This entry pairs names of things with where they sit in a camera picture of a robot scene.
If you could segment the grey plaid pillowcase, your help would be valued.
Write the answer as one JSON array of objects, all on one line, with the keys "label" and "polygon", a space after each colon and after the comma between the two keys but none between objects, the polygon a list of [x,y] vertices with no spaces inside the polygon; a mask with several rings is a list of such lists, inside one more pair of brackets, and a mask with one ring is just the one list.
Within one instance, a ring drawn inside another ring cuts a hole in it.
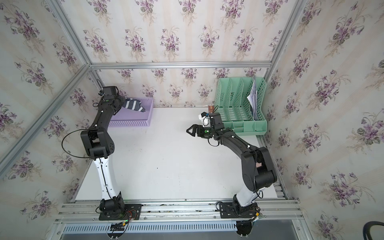
[{"label": "grey plaid pillowcase", "polygon": [[142,101],[137,100],[137,99],[125,99],[123,105],[123,108],[128,109],[128,110],[133,110],[136,112],[146,112],[146,109],[142,106]]}]

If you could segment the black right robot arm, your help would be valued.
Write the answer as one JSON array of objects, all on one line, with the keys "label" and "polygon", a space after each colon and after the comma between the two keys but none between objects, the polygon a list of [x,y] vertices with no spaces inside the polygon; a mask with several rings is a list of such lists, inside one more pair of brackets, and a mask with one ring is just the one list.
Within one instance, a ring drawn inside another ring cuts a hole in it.
[{"label": "black right robot arm", "polygon": [[245,186],[234,196],[235,205],[242,208],[250,206],[261,189],[277,181],[275,165],[267,148],[251,145],[231,129],[216,130],[213,127],[192,125],[186,132],[193,137],[214,139],[240,158]]}]

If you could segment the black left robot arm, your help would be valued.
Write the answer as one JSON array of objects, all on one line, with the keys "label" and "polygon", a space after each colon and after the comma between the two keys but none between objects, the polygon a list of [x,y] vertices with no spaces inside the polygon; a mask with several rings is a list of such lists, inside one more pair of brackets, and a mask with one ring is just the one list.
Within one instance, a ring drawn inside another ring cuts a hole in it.
[{"label": "black left robot arm", "polygon": [[98,103],[98,112],[90,127],[81,132],[86,153],[94,161],[101,183],[102,200],[100,210],[107,212],[122,212],[124,200],[122,194],[115,190],[111,155],[115,151],[115,144],[108,134],[108,127],[112,116],[123,106],[122,97],[102,97]]}]

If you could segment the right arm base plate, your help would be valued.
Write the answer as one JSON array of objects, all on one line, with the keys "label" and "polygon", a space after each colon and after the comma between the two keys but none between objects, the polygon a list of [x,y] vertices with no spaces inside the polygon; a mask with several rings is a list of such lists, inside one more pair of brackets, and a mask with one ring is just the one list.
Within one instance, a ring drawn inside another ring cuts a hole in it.
[{"label": "right arm base plate", "polygon": [[256,203],[247,207],[241,207],[235,202],[217,202],[216,210],[220,213],[221,219],[252,219],[256,218],[261,211]]}]

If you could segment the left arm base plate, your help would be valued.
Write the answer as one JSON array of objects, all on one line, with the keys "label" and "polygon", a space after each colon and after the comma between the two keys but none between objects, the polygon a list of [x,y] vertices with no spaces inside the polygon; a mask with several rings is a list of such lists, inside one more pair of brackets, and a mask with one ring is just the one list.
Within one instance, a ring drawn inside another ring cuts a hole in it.
[{"label": "left arm base plate", "polygon": [[100,213],[99,221],[123,221],[123,220],[139,220],[141,204],[125,204],[124,210],[118,209],[116,211],[97,211]]}]

